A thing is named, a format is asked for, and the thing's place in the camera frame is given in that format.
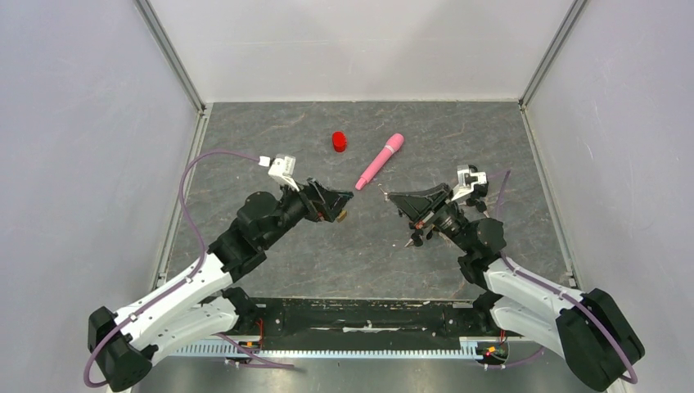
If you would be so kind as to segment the black-head key bunch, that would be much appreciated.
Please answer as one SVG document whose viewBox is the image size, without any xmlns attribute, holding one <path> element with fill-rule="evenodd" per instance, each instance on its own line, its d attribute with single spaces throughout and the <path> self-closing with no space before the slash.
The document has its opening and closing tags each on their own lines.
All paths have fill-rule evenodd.
<svg viewBox="0 0 694 393">
<path fill-rule="evenodd" d="M 426 229 L 417 228 L 414 230 L 414 232 L 410 236 L 409 240 L 405 244 L 405 247 L 410 247 L 410 246 L 419 247 L 419 246 L 422 246 L 424 244 L 425 240 L 429 240 L 429 239 L 430 239 L 430 235 Z"/>
</svg>

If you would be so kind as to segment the black-head key set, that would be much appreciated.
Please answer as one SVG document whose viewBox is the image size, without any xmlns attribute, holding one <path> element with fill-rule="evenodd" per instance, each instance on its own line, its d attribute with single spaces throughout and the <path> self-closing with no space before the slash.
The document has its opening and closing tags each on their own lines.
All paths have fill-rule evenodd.
<svg viewBox="0 0 694 393">
<path fill-rule="evenodd" d="M 486 203 L 484 201 L 479 200 L 479 199 L 469 198 L 467 200 L 467 204 L 470 207 L 474 207 L 479 213 L 481 213 L 485 217 L 489 218 L 488 206 L 486 205 Z"/>
</svg>

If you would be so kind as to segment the black Kaijing padlock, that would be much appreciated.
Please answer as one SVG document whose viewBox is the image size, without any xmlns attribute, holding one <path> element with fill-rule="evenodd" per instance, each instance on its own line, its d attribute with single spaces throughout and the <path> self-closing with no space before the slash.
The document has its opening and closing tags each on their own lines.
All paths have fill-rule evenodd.
<svg viewBox="0 0 694 393">
<path fill-rule="evenodd" d="M 489 190 L 488 176 L 484 171 L 478 170 L 474 165 L 468 166 L 466 184 L 471 189 L 468 198 L 481 199 L 487 196 Z"/>
</svg>

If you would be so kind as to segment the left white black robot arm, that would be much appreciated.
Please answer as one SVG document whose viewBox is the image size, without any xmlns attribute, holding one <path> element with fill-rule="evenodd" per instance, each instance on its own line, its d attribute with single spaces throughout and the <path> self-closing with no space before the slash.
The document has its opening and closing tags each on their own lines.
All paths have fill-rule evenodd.
<svg viewBox="0 0 694 393">
<path fill-rule="evenodd" d="M 96 386 L 90 372 L 97 365 L 104 385 L 126 391 L 181 347 L 229 330 L 251 332 L 255 307 L 233 283 L 263 263 L 267 250 L 300 221 L 336 222 L 354 196 L 313 178 L 280 190 L 280 198 L 265 191 L 250 194 L 228 229 L 163 286 L 116 311 L 105 306 L 93 311 L 85 384 Z"/>
</svg>

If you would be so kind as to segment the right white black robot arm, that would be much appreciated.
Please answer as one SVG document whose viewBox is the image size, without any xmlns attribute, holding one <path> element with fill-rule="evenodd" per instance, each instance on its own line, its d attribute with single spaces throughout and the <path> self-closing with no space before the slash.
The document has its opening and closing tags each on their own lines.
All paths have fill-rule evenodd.
<svg viewBox="0 0 694 393">
<path fill-rule="evenodd" d="M 604 391 L 618 380 L 638 382 L 634 365 L 645 347 L 614 298 L 594 288 L 582 292 L 525 269 L 506 255 L 502 221 L 469 220 L 448 184 L 419 192 L 392 192 L 388 199 L 408 218 L 414 242 L 425 229 L 462 250 L 463 277 L 483 289 L 472 321 L 484 334 L 499 328 L 528 338 L 565 360 L 587 387 Z"/>
</svg>

